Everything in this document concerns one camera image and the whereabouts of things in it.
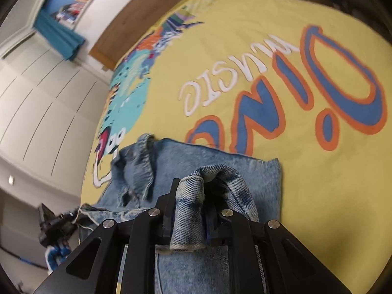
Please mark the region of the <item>yellow dinosaur print bedspread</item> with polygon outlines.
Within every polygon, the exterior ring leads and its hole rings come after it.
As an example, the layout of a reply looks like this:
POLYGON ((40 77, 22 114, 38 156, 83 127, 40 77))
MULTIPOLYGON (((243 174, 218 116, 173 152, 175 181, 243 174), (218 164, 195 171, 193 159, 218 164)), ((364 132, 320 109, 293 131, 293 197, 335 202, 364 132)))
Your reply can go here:
POLYGON ((127 220, 225 164, 352 293, 391 257, 391 45, 302 0, 183 0, 119 60, 82 202, 127 220))

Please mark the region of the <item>wooden headboard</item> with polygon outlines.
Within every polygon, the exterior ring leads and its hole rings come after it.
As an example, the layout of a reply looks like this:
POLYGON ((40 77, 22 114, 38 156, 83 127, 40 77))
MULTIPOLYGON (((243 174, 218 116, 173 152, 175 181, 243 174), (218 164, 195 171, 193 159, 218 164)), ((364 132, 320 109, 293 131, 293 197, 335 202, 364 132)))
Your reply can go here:
POLYGON ((113 70, 147 30, 181 0, 131 0, 89 51, 89 55, 113 70))

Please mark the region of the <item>blue denim jacket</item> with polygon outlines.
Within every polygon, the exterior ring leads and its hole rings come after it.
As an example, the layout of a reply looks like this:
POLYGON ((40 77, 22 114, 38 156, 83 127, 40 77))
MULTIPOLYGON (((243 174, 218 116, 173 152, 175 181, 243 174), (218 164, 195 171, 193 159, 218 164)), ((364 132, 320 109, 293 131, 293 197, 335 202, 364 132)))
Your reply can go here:
POLYGON ((277 159, 263 161, 151 134, 122 148, 111 163, 112 178, 96 204, 78 211, 81 239, 101 222, 125 222, 152 208, 179 179, 173 236, 155 256, 156 293, 228 293, 225 247, 211 247, 202 227, 201 208, 227 202, 248 220, 280 218, 282 171, 277 159))

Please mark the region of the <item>white panelled wardrobe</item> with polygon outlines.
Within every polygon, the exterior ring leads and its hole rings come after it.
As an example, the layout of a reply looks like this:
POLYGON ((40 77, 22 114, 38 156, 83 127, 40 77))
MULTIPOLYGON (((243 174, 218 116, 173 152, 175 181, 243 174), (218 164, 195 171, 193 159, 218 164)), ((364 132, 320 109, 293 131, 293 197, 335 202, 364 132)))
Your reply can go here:
POLYGON ((107 92, 107 83, 31 36, 1 60, 1 156, 80 196, 107 92))

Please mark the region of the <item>teal left curtain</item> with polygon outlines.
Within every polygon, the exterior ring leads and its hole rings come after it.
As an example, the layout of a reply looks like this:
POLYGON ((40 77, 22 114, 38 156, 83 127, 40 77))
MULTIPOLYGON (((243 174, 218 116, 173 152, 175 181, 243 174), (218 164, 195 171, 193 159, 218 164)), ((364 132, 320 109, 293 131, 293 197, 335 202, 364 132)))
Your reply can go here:
POLYGON ((34 28, 66 61, 73 61, 85 38, 63 26, 41 9, 34 22, 34 28))

